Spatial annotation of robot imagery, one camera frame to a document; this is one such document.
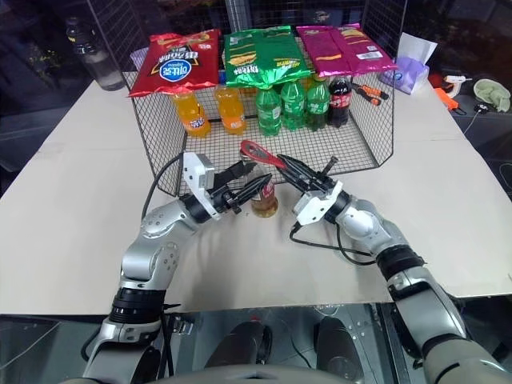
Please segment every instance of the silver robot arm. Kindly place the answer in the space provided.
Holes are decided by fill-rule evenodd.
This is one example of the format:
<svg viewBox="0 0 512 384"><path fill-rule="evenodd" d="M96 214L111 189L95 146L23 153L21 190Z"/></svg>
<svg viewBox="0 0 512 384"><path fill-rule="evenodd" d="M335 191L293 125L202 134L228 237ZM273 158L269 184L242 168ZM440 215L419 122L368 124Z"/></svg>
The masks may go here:
<svg viewBox="0 0 512 384"><path fill-rule="evenodd" d="M239 213L239 206L268 183L269 174L232 192L227 184L252 167L238 162L215 174L204 155L184 153L183 178L192 194L152 210L142 220L137 238L122 258L118 292L96 337L84 378L109 384L155 379L160 353L151 343L161 329L166 290L182 248L202 223L219 220L228 210Z"/></svg>
<svg viewBox="0 0 512 384"><path fill-rule="evenodd" d="M351 197L335 221L376 257L400 317L421 351L428 382L512 382L487 351L467 338L464 322L446 292L402 232L372 203Z"/></svg>
<svg viewBox="0 0 512 384"><path fill-rule="evenodd" d="M398 326L408 331L423 358L429 383L512 383L506 372L479 344L467 338L466 327L446 292L424 267L405 236L384 219L375 206L341 190L341 182L327 176L336 163L332 158L322 172L285 155L282 176L303 195L294 208L298 223L324 218L367 249L386 280L401 318Z"/></svg>

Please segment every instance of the table surface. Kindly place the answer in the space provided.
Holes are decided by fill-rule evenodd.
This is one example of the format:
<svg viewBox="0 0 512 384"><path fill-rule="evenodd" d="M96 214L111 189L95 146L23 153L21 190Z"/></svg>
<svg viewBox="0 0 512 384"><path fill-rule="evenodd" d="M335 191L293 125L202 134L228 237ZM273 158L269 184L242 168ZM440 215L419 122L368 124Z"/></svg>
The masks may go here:
<svg viewBox="0 0 512 384"><path fill-rule="evenodd" d="M152 180L127 91L93 83L0 200L0 313L106 314ZM512 293L512 204L429 86L396 93L394 155L339 176L395 222L456 296ZM377 267L288 240L299 193L279 211L207 223L184 250L166 302L220 310L389 301ZM152 205L168 200L156 193ZM334 227L300 235L334 243Z"/></svg>

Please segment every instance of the cola bottle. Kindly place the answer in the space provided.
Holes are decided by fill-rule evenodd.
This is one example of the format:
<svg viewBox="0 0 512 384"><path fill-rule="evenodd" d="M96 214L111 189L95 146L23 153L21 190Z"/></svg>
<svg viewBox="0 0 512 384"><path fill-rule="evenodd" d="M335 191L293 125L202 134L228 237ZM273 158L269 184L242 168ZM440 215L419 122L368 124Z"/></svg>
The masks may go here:
<svg viewBox="0 0 512 384"><path fill-rule="evenodd" d="M348 78L337 76L329 85L330 102L327 121L330 126L339 128L349 121L349 105L352 86Z"/></svg>

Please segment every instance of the bottle label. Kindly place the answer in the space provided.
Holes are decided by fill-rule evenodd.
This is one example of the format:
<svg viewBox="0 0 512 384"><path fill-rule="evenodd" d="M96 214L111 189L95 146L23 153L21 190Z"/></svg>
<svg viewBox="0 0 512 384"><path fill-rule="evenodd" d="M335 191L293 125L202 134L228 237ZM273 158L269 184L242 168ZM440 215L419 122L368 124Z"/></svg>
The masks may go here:
<svg viewBox="0 0 512 384"><path fill-rule="evenodd" d="M261 195L263 198L270 198L274 196L274 184L272 181L268 182L268 184L263 187Z"/></svg>
<svg viewBox="0 0 512 384"><path fill-rule="evenodd" d="M281 107L276 106L272 110L258 110L258 118L260 120L269 121L277 120L281 115Z"/></svg>
<svg viewBox="0 0 512 384"><path fill-rule="evenodd" d="M311 114L324 114L329 109L328 102L310 102L307 105L307 110Z"/></svg>
<svg viewBox="0 0 512 384"><path fill-rule="evenodd" d="M281 114L281 107L276 106L274 109L272 109L272 116L274 119L279 118L279 115Z"/></svg>
<svg viewBox="0 0 512 384"><path fill-rule="evenodd" d="M237 128L240 128L241 126L243 126L243 123L245 120L246 120L246 117L244 115L234 116L234 117L224 117L224 118L222 118L222 124L228 130L236 130Z"/></svg>
<svg viewBox="0 0 512 384"><path fill-rule="evenodd" d="M348 94L332 94L330 96L330 106L333 108L345 108L349 106L352 92Z"/></svg>
<svg viewBox="0 0 512 384"><path fill-rule="evenodd" d="M186 124L188 127L187 130L198 130L202 126L205 125L205 119L202 117L196 118L195 120L192 120Z"/></svg>
<svg viewBox="0 0 512 384"><path fill-rule="evenodd" d="M300 102L285 102L285 112L289 114L301 114L304 111L304 100Z"/></svg>

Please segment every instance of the wire mesh basket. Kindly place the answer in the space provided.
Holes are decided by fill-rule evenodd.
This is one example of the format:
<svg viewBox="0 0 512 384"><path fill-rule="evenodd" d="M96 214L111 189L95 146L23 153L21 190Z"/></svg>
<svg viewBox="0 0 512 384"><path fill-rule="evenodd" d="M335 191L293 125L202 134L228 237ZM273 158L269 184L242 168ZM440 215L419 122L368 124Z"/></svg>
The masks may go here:
<svg viewBox="0 0 512 384"><path fill-rule="evenodd" d="M249 28L277 25L341 26L360 22L363 30L392 58L406 9L406 0L88 0L109 51L122 71L128 88L137 77L130 55L149 45L151 34L173 31L191 34L219 28L223 34ZM255 90L241 91L247 120L242 136L228 135L222 128L214 89L196 92L212 131L206 138L186 135L169 96L150 94L133 98L135 115L151 169L154 174L182 150L205 154L218 170L238 161L240 141L256 141L274 154L288 154L320 170L335 155L339 162L330 174L368 170L380 166L393 154L394 89L377 79L377 74L353 78L357 84L380 88L389 98L374 106L354 94L349 122L341 128L281 129L278 136L260 134L254 103ZM176 163L160 179L158 187L168 194L186 191L181 180L182 164ZM272 169L274 182L284 182Z"/></svg>

